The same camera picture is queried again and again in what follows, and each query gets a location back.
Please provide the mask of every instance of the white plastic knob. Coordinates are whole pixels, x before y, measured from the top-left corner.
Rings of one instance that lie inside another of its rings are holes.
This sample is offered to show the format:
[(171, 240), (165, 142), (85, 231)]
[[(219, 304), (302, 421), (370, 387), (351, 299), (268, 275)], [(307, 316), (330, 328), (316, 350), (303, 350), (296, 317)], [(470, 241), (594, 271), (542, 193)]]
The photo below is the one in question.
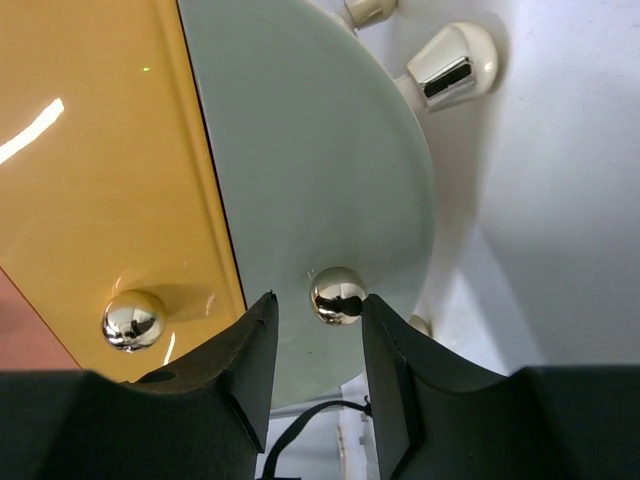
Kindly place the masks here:
[(384, 22), (398, 6), (398, 0), (345, 0), (345, 7), (353, 28), (362, 30), (376, 23)]
[(472, 22), (456, 22), (413, 57), (396, 85), (414, 110), (436, 112), (484, 95), (497, 73), (498, 53), (489, 32)]

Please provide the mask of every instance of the white surface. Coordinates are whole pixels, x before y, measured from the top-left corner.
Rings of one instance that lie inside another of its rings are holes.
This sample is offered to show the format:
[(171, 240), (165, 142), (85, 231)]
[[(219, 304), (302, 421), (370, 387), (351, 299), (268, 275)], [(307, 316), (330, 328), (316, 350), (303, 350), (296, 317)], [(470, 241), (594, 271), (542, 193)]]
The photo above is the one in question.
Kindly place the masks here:
[(497, 370), (638, 362), (640, 2), (400, 0), (359, 36), (397, 77), (461, 19), (491, 33), (502, 72), (421, 115), (439, 211), (418, 313)]

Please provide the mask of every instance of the chrome handle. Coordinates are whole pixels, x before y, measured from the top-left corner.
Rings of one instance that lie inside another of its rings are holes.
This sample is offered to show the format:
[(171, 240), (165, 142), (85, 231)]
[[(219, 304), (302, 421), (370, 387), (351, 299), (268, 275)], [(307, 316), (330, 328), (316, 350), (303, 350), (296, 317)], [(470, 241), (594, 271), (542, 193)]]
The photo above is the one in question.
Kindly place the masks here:
[(102, 333), (113, 348), (125, 352), (155, 344), (165, 325), (165, 309), (154, 295), (128, 291), (115, 296), (102, 315)]
[(367, 288), (360, 276), (344, 267), (329, 268), (311, 282), (311, 308), (329, 325), (349, 325), (362, 316)]

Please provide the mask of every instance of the chrome ball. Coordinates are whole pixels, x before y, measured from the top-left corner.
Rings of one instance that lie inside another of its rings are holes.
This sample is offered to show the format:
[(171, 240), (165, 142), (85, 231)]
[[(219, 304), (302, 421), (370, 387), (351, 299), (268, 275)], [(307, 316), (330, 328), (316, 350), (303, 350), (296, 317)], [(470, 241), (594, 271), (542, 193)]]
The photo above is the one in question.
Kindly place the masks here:
[(348, 268), (323, 270), (311, 283), (311, 308), (329, 325), (349, 325), (358, 320), (366, 298), (364, 282)]
[(111, 300), (102, 316), (102, 333), (113, 348), (136, 352), (156, 343), (165, 325), (164, 305), (145, 292), (124, 292)]

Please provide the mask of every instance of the black wire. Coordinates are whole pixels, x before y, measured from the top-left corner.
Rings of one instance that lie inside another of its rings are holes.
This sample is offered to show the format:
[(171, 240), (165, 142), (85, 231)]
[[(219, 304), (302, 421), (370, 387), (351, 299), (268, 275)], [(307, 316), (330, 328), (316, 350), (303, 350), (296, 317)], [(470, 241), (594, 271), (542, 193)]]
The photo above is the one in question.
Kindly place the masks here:
[(287, 448), (287, 446), (296, 439), (296, 437), (300, 434), (300, 432), (302, 432), (302, 429), (307, 425), (307, 423), (309, 423), (309, 420), (311, 420), (314, 415), (324, 410), (325, 408), (339, 405), (358, 410), (370, 417), (371, 404), (369, 403), (369, 399), (367, 397), (364, 397), (364, 401), (364, 405), (358, 405), (357, 403), (347, 402), (345, 400), (332, 400), (330, 402), (320, 403), (302, 413), (298, 418), (294, 420), (291, 425), (289, 425), (289, 427), (282, 433), (282, 435), (280, 435), (278, 440), (276, 440), (276, 443), (273, 445), (273, 448), (267, 456), (267, 460), (264, 462), (264, 469), (262, 470), (262, 478), (260, 480), (275, 480), (278, 456), (282, 453), (282, 450)]

